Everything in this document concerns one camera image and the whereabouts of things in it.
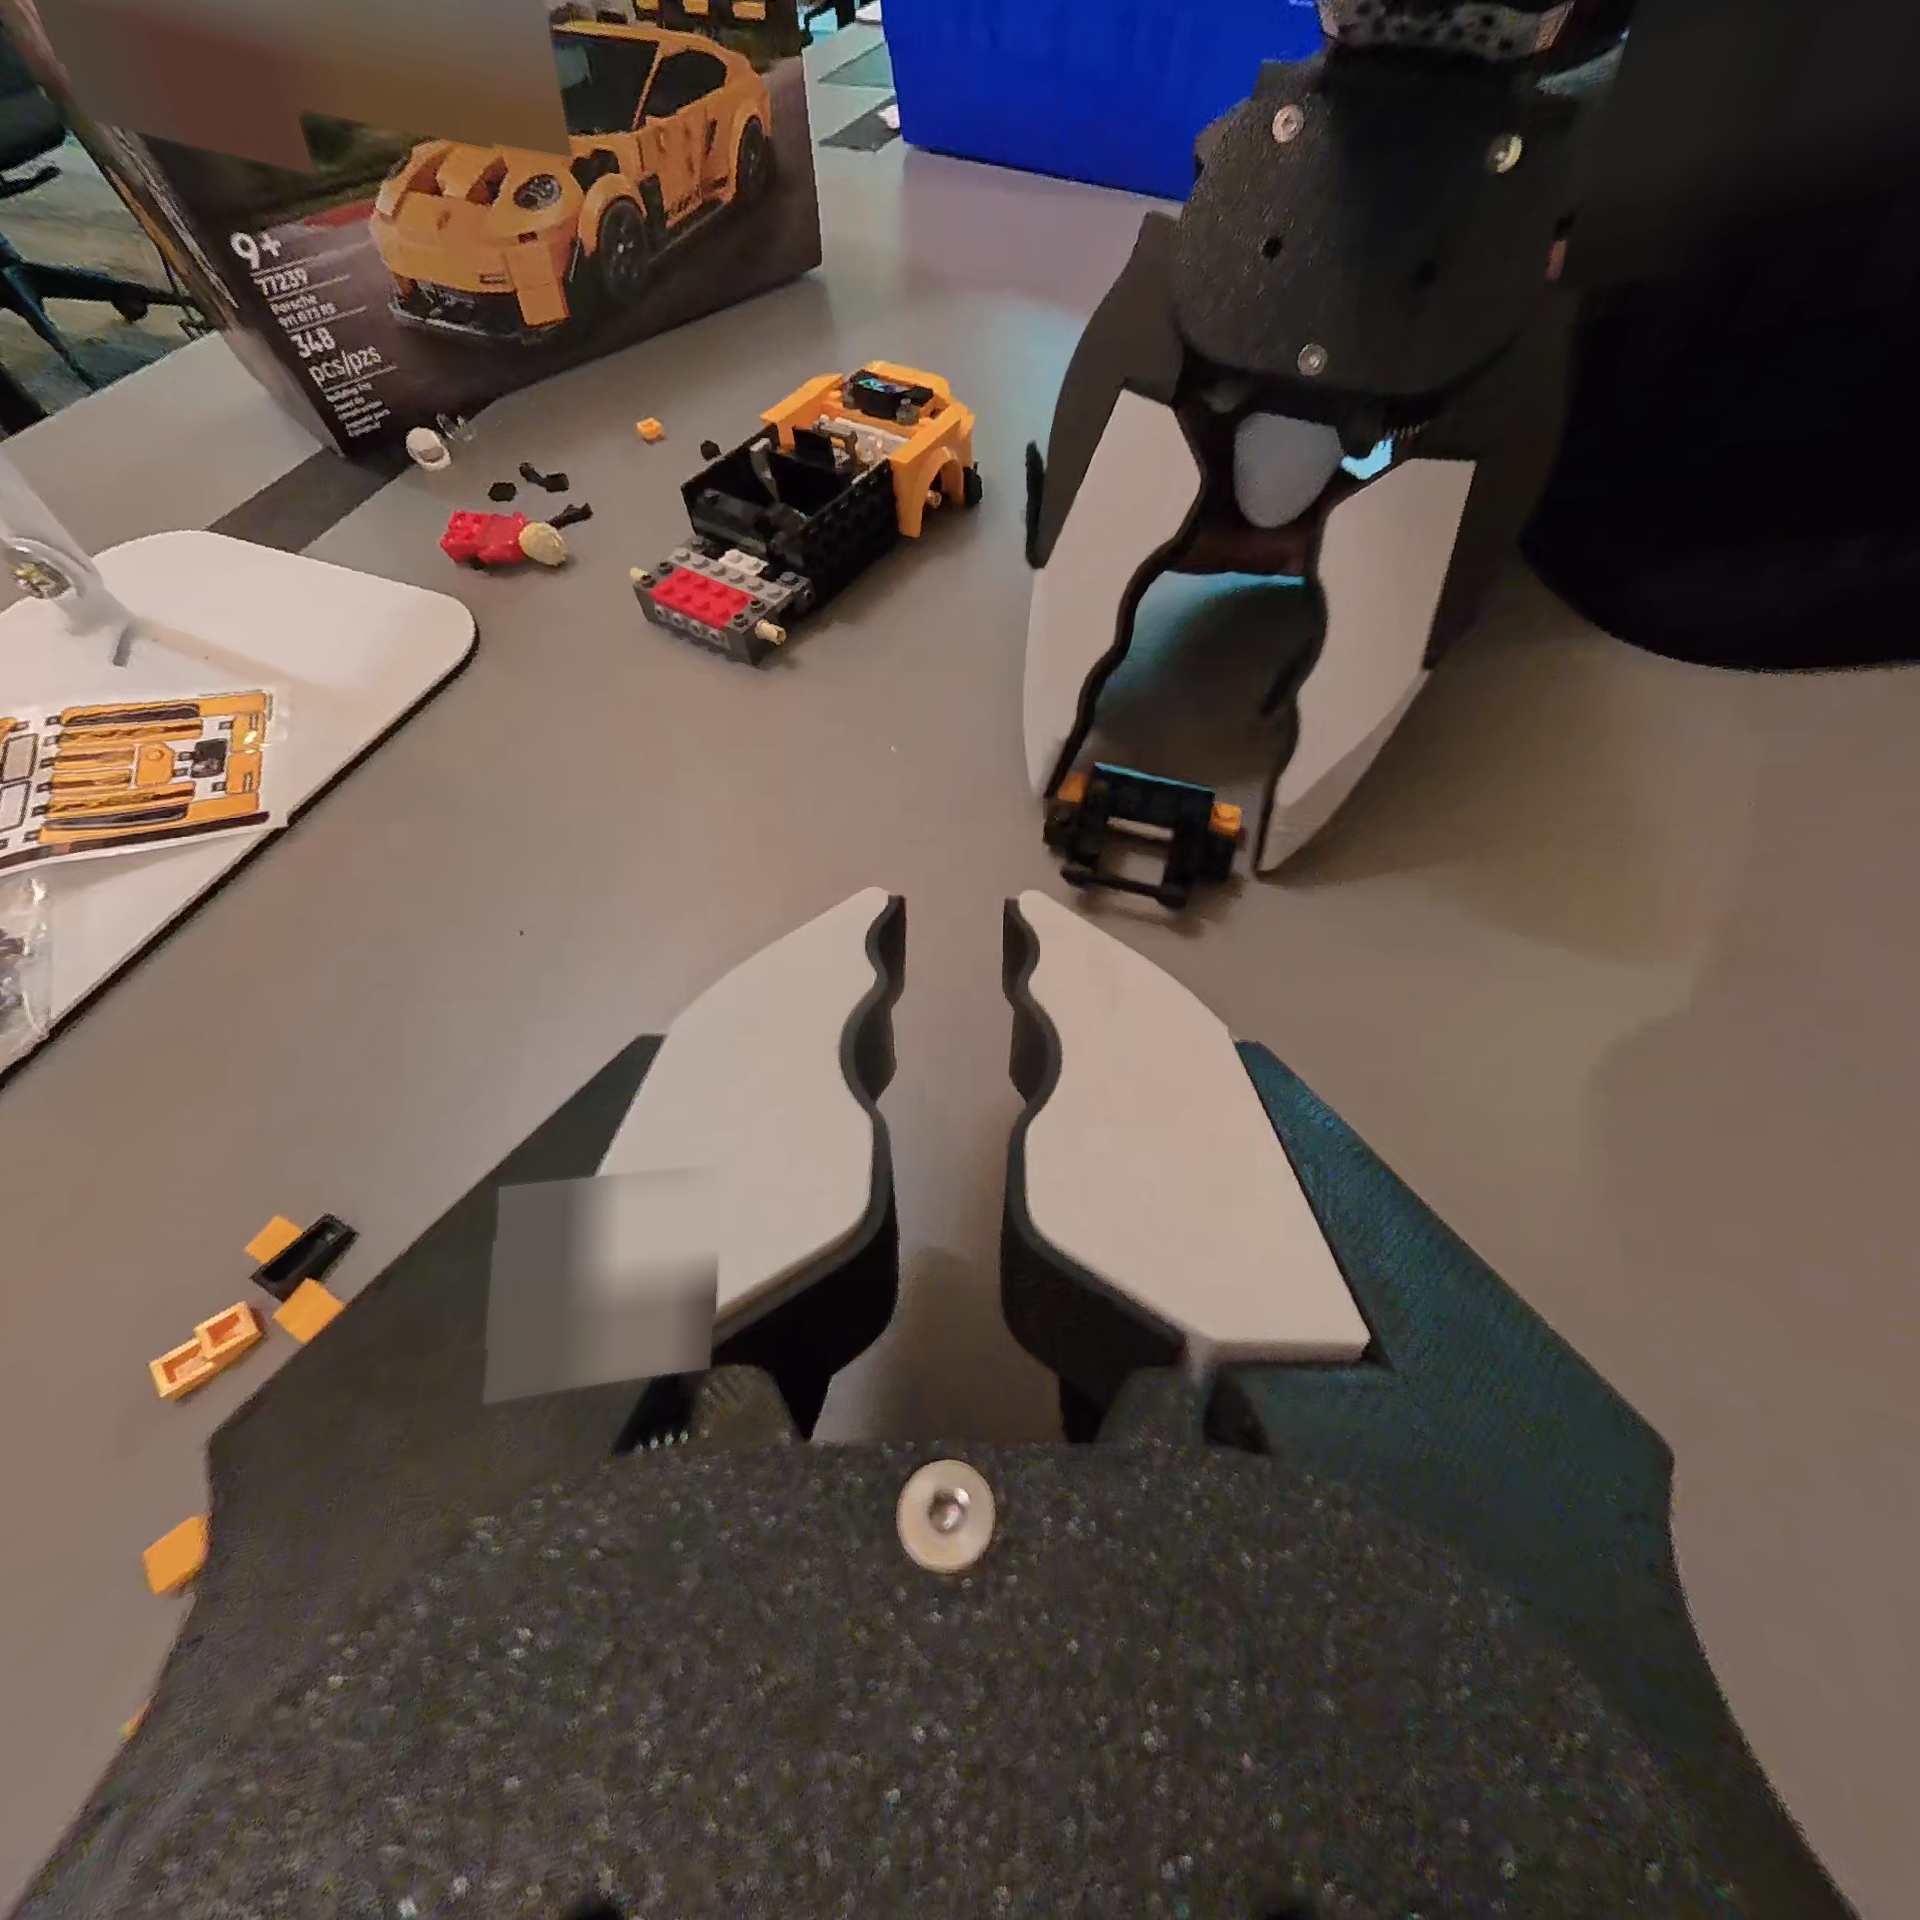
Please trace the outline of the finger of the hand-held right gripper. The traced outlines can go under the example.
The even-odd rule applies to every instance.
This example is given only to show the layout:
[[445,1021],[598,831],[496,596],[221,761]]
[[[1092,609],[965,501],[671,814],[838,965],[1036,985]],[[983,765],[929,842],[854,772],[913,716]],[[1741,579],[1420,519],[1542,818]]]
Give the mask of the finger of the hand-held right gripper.
[[1294,697],[1294,747],[1263,797],[1258,876],[1333,823],[1424,690],[1473,474],[1473,462],[1402,459],[1318,519],[1310,577],[1322,637]]
[[1189,535],[1205,470],[1175,410],[1119,391],[1036,571],[1023,642],[1023,765],[1046,799],[1090,729],[1136,606]]

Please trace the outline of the lego set box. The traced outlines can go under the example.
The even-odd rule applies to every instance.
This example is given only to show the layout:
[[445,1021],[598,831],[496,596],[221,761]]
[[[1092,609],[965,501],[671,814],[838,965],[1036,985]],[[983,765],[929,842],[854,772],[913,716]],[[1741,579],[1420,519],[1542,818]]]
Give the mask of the lego set box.
[[87,141],[257,387],[376,452],[820,266],[807,11],[545,4],[556,153],[330,114],[310,172]]

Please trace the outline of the red lego minifigure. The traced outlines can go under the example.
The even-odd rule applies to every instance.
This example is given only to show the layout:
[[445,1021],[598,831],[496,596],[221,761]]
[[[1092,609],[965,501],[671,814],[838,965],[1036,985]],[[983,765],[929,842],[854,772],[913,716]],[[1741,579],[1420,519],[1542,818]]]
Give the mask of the red lego minifigure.
[[569,565],[561,530],[518,511],[453,511],[438,538],[438,550],[453,565],[484,571]]

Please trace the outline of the orange sticker sheet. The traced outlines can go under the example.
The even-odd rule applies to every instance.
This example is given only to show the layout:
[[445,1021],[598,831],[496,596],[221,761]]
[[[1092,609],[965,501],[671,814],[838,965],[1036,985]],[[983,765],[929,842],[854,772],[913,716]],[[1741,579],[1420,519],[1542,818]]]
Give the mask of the orange sticker sheet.
[[1,874],[274,826],[268,687],[24,709],[1,719]]

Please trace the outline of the partly built lego car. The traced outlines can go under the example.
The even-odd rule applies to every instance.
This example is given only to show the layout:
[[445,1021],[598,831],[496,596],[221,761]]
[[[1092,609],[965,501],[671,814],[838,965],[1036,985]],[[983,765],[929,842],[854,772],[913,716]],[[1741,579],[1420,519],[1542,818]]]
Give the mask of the partly built lego car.
[[640,612],[708,653],[761,666],[944,509],[983,494],[976,418],[945,378],[870,358],[815,374],[680,486],[688,538],[630,570]]

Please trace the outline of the black office chair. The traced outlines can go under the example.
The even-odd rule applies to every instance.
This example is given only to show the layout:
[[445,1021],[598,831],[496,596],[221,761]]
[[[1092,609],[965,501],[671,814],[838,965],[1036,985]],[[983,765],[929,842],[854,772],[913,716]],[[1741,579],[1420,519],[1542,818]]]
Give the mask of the black office chair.
[[[37,170],[53,173],[1,202],[4,243],[26,266],[95,271],[167,294],[184,292],[148,228],[73,134],[63,134],[60,149],[26,163],[17,173],[31,177]],[[208,330],[192,303],[159,302],[129,319],[109,302],[50,294],[45,286],[37,286],[34,292],[62,346],[55,348],[31,323],[4,306],[1,358],[4,372],[41,417],[53,417],[157,364]]]

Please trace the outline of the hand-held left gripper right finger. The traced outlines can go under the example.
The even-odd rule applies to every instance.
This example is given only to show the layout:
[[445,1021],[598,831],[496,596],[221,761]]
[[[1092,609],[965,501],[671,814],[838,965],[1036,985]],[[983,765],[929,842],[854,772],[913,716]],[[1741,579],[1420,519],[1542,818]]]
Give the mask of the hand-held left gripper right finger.
[[1229,1028],[1039,892],[1001,913],[1018,1116],[998,1302],[1090,1441],[1140,1371],[1354,1365],[1370,1331]]

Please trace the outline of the black lego subassembly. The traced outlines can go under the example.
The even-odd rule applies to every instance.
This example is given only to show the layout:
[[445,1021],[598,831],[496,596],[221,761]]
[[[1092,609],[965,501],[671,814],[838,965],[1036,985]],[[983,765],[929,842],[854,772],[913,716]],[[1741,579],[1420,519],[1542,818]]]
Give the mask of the black lego subassembly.
[[[1213,789],[1106,761],[1068,775],[1044,802],[1042,821],[1044,845],[1060,859],[1072,889],[1137,895],[1166,913],[1183,913],[1194,889],[1232,876],[1241,831],[1241,807]],[[1109,862],[1112,836],[1158,849],[1158,876],[1114,870]]]

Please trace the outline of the blue plastic bin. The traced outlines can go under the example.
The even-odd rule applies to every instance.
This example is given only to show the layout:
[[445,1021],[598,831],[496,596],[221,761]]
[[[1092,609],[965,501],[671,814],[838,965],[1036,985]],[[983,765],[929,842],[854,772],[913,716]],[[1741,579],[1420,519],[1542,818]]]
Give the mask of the blue plastic bin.
[[885,2],[879,23],[908,145],[1160,202],[1261,63],[1322,41],[1312,2]]

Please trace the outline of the pile of loose lego pieces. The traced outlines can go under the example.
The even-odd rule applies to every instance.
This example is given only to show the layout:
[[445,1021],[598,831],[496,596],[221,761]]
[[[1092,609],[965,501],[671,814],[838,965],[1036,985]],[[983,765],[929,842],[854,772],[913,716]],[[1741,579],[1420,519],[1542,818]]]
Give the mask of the pile of loose lego pieces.
[[328,1273],[353,1242],[353,1228],[334,1213],[303,1225],[288,1217],[262,1223],[245,1253],[250,1262],[249,1284],[272,1313],[262,1315],[245,1298],[199,1322],[188,1342],[148,1362],[154,1399],[177,1403],[201,1391],[250,1355],[269,1327],[305,1343],[330,1325],[345,1302],[330,1291]]

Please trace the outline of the clear plastic parts bag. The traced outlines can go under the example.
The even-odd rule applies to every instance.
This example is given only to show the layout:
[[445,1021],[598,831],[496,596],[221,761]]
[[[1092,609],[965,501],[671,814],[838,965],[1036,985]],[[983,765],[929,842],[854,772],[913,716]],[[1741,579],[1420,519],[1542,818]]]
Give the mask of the clear plastic parts bag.
[[1,1071],[53,1030],[53,951],[44,882],[30,874],[1,877]]

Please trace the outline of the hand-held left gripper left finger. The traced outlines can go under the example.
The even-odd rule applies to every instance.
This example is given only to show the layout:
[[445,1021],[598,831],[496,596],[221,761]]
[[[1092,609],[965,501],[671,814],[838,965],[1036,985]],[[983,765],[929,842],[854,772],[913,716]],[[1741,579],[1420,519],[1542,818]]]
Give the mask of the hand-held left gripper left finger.
[[809,919],[671,1021],[598,1163],[694,1178],[714,1253],[710,1365],[773,1379],[801,1437],[897,1305],[879,1095],[903,985],[900,895],[868,886]]

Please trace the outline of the person's right forearm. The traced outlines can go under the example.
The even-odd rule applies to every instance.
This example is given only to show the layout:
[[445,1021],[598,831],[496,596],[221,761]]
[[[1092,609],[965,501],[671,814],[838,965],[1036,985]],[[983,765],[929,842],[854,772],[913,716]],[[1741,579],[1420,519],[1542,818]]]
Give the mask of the person's right forearm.
[[1914,666],[1917,4],[1610,11],[1525,559],[1655,657]]

